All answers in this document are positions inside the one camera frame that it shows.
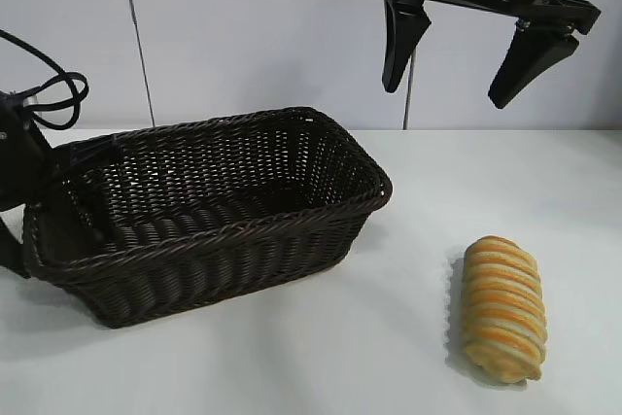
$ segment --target table surface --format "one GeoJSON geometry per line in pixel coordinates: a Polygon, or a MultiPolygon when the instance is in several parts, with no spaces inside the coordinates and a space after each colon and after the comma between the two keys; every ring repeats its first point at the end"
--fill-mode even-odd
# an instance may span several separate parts
{"type": "Polygon", "coordinates": [[[324,274],[108,330],[63,291],[0,271],[0,412],[619,413],[622,133],[354,134],[395,194],[324,274]],[[487,234],[538,260],[539,382],[496,386],[458,351],[462,252],[487,234]]]}

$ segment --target black cord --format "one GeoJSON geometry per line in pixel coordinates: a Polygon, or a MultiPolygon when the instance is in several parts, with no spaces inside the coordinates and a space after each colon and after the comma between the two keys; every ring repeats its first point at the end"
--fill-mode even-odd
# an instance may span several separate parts
{"type": "Polygon", "coordinates": [[[50,86],[53,86],[60,82],[64,82],[67,86],[69,86],[69,90],[71,91],[72,97],[63,101],[53,102],[50,104],[33,104],[29,106],[24,106],[23,109],[27,112],[28,116],[32,120],[37,121],[41,125],[46,126],[47,128],[51,128],[53,130],[66,130],[67,128],[71,128],[73,125],[75,125],[78,121],[78,118],[80,117],[81,103],[86,98],[89,91],[86,77],[78,72],[65,72],[56,62],[54,62],[47,55],[34,48],[33,46],[30,46],[28,43],[22,41],[20,38],[2,29],[0,29],[0,38],[5,39],[6,41],[9,41],[10,43],[18,46],[19,48],[33,54],[41,61],[46,63],[46,65],[48,65],[54,72],[57,73],[56,76],[47,80],[41,86],[36,86],[26,91],[12,94],[11,96],[13,98],[23,101],[28,97],[34,96],[35,94],[43,91],[44,89],[47,89],[50,86]],[[80,92],[78,92],[78,89],[76,88],[76,85],[74,83],[75,81],[82,83],[84,86],[80,92]],[[63,109],[69,109],[70,107],[73,107],[73,113],[67,123],[53,123],[35,114],[36,112],[60,111],[63,109]]]}

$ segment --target bread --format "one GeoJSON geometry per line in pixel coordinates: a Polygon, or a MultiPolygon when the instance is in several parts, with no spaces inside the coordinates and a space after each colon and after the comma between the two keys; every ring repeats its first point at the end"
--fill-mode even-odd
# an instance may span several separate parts
{"type": "Polygon", "coordinates": [[[463,350],[502,383],[540,379],[546,316],[537,264],[515,243],[479,239],[466,249],[463,350]]]}

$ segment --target basket rim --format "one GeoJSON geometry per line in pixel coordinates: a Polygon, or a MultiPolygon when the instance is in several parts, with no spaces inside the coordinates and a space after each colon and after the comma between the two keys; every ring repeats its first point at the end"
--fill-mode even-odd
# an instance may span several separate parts
{"type": "MultiPolygon", "coordinates": [[[[56,283],[92,282],[102,277],[114,274],[119,265],[127,267],[129,263],[137,265],[159,263],[158,259],[165,259],[171,255],[187,253],[194,249],[222,248],[230,243],[240,243],[272,234],[286,231],[308,229],[310,226],[317,227],[340,219],[348,219],[358,215],[369,215],[386,205],[393,193],[393,185],[385,171],[376,161],[361,147],[355,138],[334,119],[311,107],[289,107],[280,110],[260,111],[252,114],[231,116],[225,118],[213,118],[208,121],[196,121],[177,123],[173,125],[146,128],[141,130],[126,131],[115,134],[120,140],[136,138],[162,132],[179,131],[180,129],[222,128],[224,126],[245,125],[273,120],[279,117],[298,117],[300,119],[314,119],[318,121],[326,132],[332,133],[347,146],[348,151],[365,168],[366,174],[374,179],[374,188],[361,194],[350,197],[339,203],[333,203],[317,208],[280,213],[263,218],[240,221],[230,225],[224,225],[219,229],[211,229],[170,238],[152,245],[139,245],[124,251],[113,253],[100,253],[70,261],[56,262],[54,265],[43,262],[41,258],[41,235],[38,234],[43,207],[39,204],[26,206],[24,216],[24,242],[32,242],[32,255],[26,256],[26,265],[35,277],[42,279],[53,278],[56,283]]],[[[90,138],[86,141],[96,140],[101,137],[90,138]]]]}

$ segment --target wicker basket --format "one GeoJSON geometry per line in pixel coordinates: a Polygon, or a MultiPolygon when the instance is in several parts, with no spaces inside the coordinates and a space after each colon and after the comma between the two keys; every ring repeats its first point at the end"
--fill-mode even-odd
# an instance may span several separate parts
{"type": "Polygon", "coordinates": [[[73,174],[28,206],[23,236],[27,270],[111,328],[332,267],[392,192],[356,141],[309,108],[117,141],[121,163],[73,174]]]}

